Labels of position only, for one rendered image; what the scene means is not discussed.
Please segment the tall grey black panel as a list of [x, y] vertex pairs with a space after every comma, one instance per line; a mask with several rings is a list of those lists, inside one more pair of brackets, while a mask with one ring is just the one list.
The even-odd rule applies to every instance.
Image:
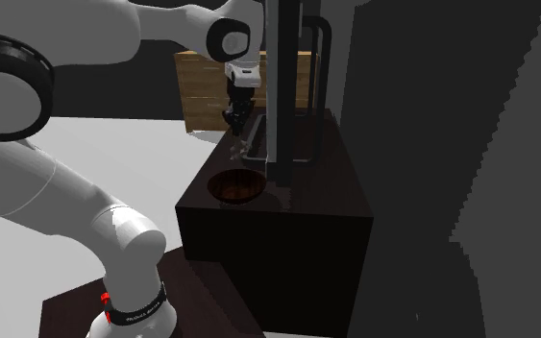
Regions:
[[265, 0], [266, 174], [292, 182], [300, 0]]

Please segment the small grey object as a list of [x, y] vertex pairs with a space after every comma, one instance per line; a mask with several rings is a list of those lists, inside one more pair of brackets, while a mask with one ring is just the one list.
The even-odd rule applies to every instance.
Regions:
[[239, 160], [246, 156], [251, 149], [251, 144], [245, 140], [237, 139], [230, 148], [230, 160]]

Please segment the dark brown wooden bowl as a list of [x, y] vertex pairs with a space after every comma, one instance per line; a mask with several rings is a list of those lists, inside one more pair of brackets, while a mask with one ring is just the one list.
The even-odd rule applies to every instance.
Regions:
[[266, 187], [266, 178], [250, 169], [229, 169], [208, 180], [207, 189], [213, 198], [229, 205], [243, 205], [257, 198]]

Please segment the dark brown cabinet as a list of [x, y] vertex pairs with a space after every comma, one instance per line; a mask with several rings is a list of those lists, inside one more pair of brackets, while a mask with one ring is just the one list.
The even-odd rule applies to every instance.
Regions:
[[231, 145], [225, 134], [176, 203], [185, 256], [220, 263], [262, 330], [347, 338], [373, 213], [334, 117], [315, 163], [243, 205], [208, 190], [226, 170], [264, 173], [262, 161], [232, 160]]

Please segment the dark robot stand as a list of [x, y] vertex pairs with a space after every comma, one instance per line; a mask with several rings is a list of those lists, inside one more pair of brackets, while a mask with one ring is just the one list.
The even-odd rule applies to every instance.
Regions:
[[[188, 260], [178, 248], [164, 254], [158, 270], [178, 312], [170, 338], [266, 338], [220, 263]], [[86, 338], [104, 309], [104, 291], [96, 279], [43, 301], [38, 338]]]

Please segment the black tube frame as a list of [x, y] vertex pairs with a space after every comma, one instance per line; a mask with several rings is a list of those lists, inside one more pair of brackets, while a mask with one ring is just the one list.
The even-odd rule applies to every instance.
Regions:
[[[312, 33], [312, 72], [309, 80], [308, 107], [294, 110], [293, 167], [312, 166], [322, 154], [332, 47], [332, 28], [325, 18], [317, 15], [303, 15], [300, 11], [299, 33], [304, 28], [309, 28]], [[255, 108], [252, 117], [254, 120], [246, 125], [247, 142], [251, 144], [251, 150], [241, 158], [241, 161], [247, 167], [266, 171], [266, 107]], [[311, 157], [296, 158], [294, 150], [301, 140], [299, 133], [304, 130], [307, 122], [315, 124]]]

